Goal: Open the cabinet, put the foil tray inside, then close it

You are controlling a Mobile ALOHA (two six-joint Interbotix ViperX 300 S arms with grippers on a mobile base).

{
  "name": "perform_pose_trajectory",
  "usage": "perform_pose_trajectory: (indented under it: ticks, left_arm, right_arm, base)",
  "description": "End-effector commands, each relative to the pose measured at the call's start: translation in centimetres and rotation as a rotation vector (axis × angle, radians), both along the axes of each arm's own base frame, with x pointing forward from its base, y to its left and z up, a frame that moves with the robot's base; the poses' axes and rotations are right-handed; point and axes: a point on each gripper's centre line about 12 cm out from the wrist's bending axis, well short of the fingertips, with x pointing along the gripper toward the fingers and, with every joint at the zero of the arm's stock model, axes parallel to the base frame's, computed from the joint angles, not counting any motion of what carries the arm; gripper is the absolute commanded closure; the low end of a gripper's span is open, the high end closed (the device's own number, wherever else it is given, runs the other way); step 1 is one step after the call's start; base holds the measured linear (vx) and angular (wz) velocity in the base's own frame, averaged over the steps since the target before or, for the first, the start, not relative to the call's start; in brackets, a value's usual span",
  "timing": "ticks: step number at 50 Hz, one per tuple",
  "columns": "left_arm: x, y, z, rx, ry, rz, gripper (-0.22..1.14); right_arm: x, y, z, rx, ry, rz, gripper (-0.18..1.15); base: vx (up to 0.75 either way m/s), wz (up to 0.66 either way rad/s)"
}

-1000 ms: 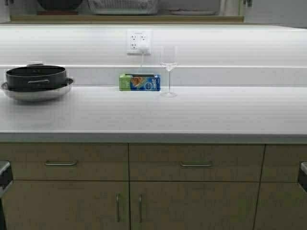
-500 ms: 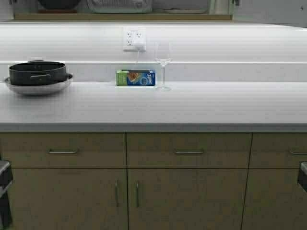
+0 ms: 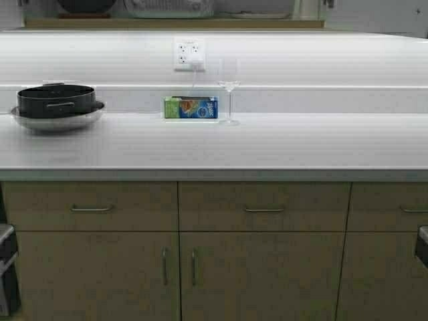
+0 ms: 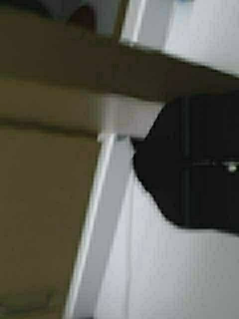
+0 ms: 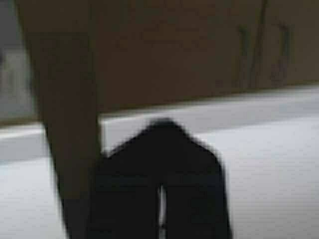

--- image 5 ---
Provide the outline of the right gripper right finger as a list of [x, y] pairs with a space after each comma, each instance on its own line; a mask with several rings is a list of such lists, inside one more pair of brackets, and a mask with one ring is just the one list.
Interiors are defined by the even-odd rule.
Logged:
[[160, 122], [168, 239], [231, 239], [224, 169], [207, 144], [170, 119]]

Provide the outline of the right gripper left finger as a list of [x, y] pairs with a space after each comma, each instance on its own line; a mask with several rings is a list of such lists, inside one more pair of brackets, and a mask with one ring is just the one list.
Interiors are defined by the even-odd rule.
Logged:
[[152, 121], [94, 170], [88, 239], [156, 239], [164, 120]]

